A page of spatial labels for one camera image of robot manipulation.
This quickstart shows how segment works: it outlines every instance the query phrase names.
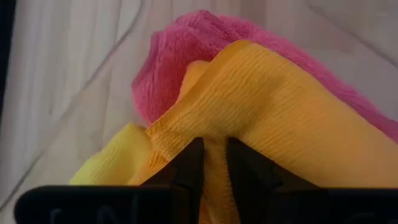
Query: orange cloth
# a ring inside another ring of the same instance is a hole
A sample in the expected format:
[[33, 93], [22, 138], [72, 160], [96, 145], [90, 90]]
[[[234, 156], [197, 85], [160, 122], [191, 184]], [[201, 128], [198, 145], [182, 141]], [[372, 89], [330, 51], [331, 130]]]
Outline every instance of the orange cloth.
[[149, 159], [125, 184], [143, 183], [203, 137], [201, 223], [239, 223], [226, 136], [321, 187], [398, 187], [398, 146], [391, 139], [307, 72], [244, 40], [210, 63], [192, 63], [176, 104], [146, 133]]

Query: pink towel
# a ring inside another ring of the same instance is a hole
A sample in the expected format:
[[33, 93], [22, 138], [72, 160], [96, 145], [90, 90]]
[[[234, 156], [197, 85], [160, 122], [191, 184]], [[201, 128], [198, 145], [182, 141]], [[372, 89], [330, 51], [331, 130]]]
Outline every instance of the pink towel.
[[254, 24], [233, 17], [196, 11], [179, 17], [152, 36], [149, 56], [132, 83], [132, 96], [141, 116], [153, 123], [176, 101], [187, 65], [212, 60], [228, 44], [248, 39], [289, 59], [312, 74], [341, 101], [398, 142], [398, 123], [385, 117], [365, 97], [344, 84], [321, 63], [288, 41]]

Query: pink cloth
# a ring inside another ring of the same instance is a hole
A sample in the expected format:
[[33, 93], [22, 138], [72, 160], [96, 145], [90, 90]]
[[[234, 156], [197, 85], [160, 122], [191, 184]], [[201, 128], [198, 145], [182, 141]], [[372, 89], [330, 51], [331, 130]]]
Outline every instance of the pink cloth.
[[288, 41], [248, 21], [217, 17], [208, 11], [181, 16], [162, 32], [153, 34], [149, 56], [132, 83], [132, 96], [141, 116], [148, 123], [157, 120], [175, 103], [189, 63], [210, 61], [227, 45], [239, 39], [257, 42], [289, 59], [312, 74], [369, 123], [398, 142], [398, 123], [385, 117], [321, 63]]

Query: microfiber cloth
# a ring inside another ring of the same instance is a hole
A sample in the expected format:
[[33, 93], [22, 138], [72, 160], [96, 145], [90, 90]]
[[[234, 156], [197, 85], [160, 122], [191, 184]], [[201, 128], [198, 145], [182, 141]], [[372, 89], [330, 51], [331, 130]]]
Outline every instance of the microfiber cloth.
[[195, 60], [209, 62], [228, 44], [241, 39], [257, 42], [289, 59], [313, 75], [369, 123], [398, 142], [397, 122], [385, 117], [366, 98], [308, 54], [248, 21], [217, 17], [208, 11], [181, 16], [152, 36], [149, 56], [132, 83], [132, 97], [139, 114], [149, 124], [160, 118], [175, 103], [189, 63]]
[[[141, 184], [203, 137], [199, 221], [239, 223], [225, 150], [226, 138], [234, 137], [320, 187], [398, 187], [393, 140], [296, 64], [245, 40], [211, 62], [191, 63], [175, 104], [145, 134], [131, 129], [123, 129], [71, 183]], [[124, 170], [134, 166], [138, 152], [147, 159], [129, 176]]]

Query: pile of cloths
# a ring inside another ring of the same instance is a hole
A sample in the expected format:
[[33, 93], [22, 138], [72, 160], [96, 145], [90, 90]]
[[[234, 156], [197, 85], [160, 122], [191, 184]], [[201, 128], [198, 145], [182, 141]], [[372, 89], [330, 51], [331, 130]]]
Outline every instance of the pile of cloths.
[[238, 223], [225, 159], [234, 137], [320, 187], [398, 187], [398, 123], [248, 21], [179, 17], [153, 35], [132, 97], [149, 128], [127, 125], [71, 184], [139, 185], [202, 137], [200, 223]]

